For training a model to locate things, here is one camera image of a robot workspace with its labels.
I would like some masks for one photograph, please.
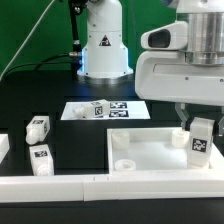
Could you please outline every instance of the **black table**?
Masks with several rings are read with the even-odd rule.
[[[108,173],[107,128],[180,126],[173,103],[147,101],[151,120],[61,121],[66,102],[140,100],[134,82],[97,86],[77,82],[70,72],[16,72],[0,83],[0,133],[8,133],[10,151],[1,176],[32,175],[26,126],[48,115],[51,130],[43,144],[51,149],[55,174]],[[192,113],[216,119],[216,107],[195,106]],[[222,149],[222,138],[215,139]],[[157,199],[95,202],[0,204],[1,223],[224,223],[224,199]]]

